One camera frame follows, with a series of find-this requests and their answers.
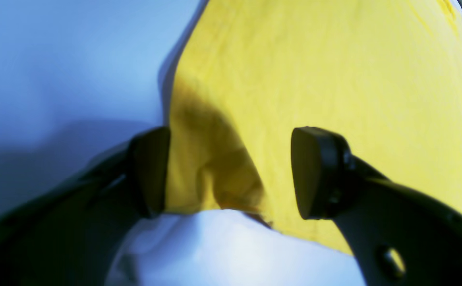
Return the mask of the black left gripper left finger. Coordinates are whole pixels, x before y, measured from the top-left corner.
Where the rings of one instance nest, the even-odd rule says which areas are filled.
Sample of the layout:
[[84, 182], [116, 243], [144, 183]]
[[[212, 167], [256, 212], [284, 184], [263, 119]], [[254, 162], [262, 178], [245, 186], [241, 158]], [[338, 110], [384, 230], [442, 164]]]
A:
[[170, 130], [134, 137], [0, 219], [0, 286], [102, 286], [129, 231], [165, 210]]

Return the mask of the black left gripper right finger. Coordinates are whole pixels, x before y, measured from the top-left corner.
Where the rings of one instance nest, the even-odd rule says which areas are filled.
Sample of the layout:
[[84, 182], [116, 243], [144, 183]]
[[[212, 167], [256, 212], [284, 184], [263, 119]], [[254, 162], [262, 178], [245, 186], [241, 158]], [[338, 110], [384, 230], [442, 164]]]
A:
[[392, 182], [345, 138], [295, 128], [291, 165], [305, 220], [332, 220], [368, 286], [462, 286], [462, 214]]

